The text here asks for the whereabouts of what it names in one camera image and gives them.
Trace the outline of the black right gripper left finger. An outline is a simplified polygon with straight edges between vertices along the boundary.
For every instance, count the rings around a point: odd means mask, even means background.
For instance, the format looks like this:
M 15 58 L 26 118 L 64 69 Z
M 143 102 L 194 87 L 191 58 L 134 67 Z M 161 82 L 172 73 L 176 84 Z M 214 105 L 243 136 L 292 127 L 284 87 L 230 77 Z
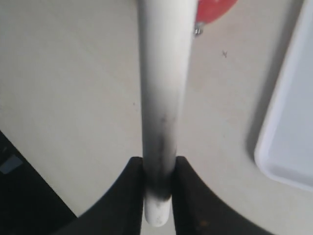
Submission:
M 131 157 L 110 189 L 85 213 L 56 235 L 139 235 L 144 172 L 141 157 Z

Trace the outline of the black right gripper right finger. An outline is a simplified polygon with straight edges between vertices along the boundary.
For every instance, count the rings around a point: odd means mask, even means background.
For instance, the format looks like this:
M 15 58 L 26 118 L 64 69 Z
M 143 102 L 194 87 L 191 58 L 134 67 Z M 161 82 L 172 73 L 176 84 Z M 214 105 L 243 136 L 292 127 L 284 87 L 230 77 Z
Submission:
M 223 202 L 183 156 L 172 175 L 172 205 L 178 235 L 271 234 Z

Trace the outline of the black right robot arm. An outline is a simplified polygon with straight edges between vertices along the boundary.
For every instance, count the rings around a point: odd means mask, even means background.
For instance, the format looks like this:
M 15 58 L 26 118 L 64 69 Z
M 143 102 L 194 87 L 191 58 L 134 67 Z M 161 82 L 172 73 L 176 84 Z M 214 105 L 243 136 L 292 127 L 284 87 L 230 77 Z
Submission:
M 139 235 L 142 159 L 132 157 L 110 189 L 75 216 L 5 135 L 0 137 L 0 232 L 3 235 Z M 223 202 L 188 160 L 176 158 L 172 205 L 178 235 L 265 235 Z

